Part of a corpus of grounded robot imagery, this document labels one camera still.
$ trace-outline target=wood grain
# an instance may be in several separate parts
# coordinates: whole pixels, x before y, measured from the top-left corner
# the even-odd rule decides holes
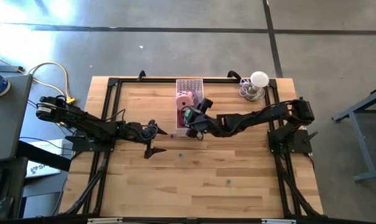
[[[93,77],[88,93],[85,110],[97,117],[101,116],[108,78]],[[296,98],[292,79],[277,79],[277,83],[281,101]],[[214,102],[208,110],[210,116],[248,113],[265,106],[264,100],[250,103],[239,96],[239,85],[204,86],[205,96]],[[163,130],[175,134],[175,90],[173,83],[125,83],[118,109],[126,108],[127,121],[147,123],[155,119]],[[101,216],[282,217],[267,129],[268,124],[261,124],[231,138],[208,134],[203,141],[158,135],[154,145],[167,151],[150,159],[143,157],[144,145],[118,141],[106,176]],[[60,211],[66,211],[85,188],[92,157],[91,152],[84,152],[72,161]],[[298,188],[322,213],[309,159],[292,155],[292,162]],[[289,190],[288,200],[293,210]]]

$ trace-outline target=desk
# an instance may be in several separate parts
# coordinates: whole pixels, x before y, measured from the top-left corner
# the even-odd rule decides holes
[[[88,92],[85,110],[97,117],[101,116],[108,79],[93,77]],[[277,79],[277,84],[281,101],[296,98],[292,79]],[[214,102],[208,115],[248,113],[265,106],[264,100],[246,101],[239,96],[239,88],[237,84],[204,84],[205,96]],[[175,92],[175,83],[125,83],[119,109],[126,108],[127,121],[147,123],[155,119],[160,128],[175,134]],[[167,151],[148,160],[143,157],[144,145],[117,141],[110,157],[100,215],[282,217],[275,160],[268,152],[268,129],[268,123],[261,124],[231,138],[215,138],[208,134],[203,141],[157,135],[154,145]],[[61,212],[70,208],[87,186],[92,157],[92,152],[83,152],[72,161]],[[292,162],[298,189],[313,208],[322,213],[311,162],[297,154],[292,155]],[[291,194],[287,191],[289,207],[293,210]]]

